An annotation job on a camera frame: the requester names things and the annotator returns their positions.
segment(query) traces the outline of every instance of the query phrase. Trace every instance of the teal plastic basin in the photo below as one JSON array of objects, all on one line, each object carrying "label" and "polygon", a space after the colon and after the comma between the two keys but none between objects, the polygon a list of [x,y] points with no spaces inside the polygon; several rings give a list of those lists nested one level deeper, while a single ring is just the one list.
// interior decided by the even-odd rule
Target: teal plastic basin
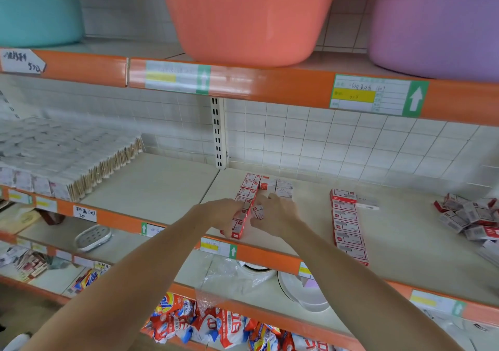
[{"label": "teal plastic basin", "polygon": [[72,44],[84,35],[80,0],[0,0],[0,47]]}]

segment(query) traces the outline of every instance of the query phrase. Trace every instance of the purple plastic basin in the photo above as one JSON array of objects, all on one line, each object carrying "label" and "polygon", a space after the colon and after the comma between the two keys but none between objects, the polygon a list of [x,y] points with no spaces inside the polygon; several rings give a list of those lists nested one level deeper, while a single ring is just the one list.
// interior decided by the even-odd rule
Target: purple plastic basin
[{"label": "purple plastic basin", "polygon": [[405,74],[499,82],[499,0],[375,0],[368,53]]}]

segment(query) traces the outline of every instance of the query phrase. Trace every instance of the plastic basin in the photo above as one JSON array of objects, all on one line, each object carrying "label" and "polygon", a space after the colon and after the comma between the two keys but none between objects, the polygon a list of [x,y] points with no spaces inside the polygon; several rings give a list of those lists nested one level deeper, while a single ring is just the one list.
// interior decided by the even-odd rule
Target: plastic basin
[{"label": "plastic basin", "polygon": [[375,0],[369,58],[420,77],[499,82],[499,0]]},{"label": "plastic basin", "polygon": [[185,52],[205,63],[283,66],[309,57],[332,0],[166,0]]},{"label": "plastic basin", "polygon": [[85,35],[80,0],[0,0],[0,46],[33,48]]}]

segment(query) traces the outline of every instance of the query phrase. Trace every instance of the orange plastic basin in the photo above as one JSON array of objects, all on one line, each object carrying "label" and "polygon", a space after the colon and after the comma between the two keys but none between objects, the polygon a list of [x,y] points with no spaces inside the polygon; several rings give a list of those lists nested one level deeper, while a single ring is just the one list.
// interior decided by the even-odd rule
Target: orange plastic basin
[{"label": "orange plastic basin", "polygon": [[332,0],[166,0],[185,52],[203,63],[277,67],[312,53]]}]

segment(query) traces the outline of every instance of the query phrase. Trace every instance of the person's right hand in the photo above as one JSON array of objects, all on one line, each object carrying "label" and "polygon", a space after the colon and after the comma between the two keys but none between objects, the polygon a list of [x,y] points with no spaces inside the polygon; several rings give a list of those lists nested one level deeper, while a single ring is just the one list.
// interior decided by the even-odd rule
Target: person's right hand
[{"label": "person's right hand", "polygon": [[264,207],[264,218],[259,220],[253,217],[251,225],[268,234],[284,238],[284,235],[290,232],[290,228],[304,225],[298,215],[296,203],[281,199],[275,193],[271,193],[268,198],[263,194],[258,194],[255,204]]}]

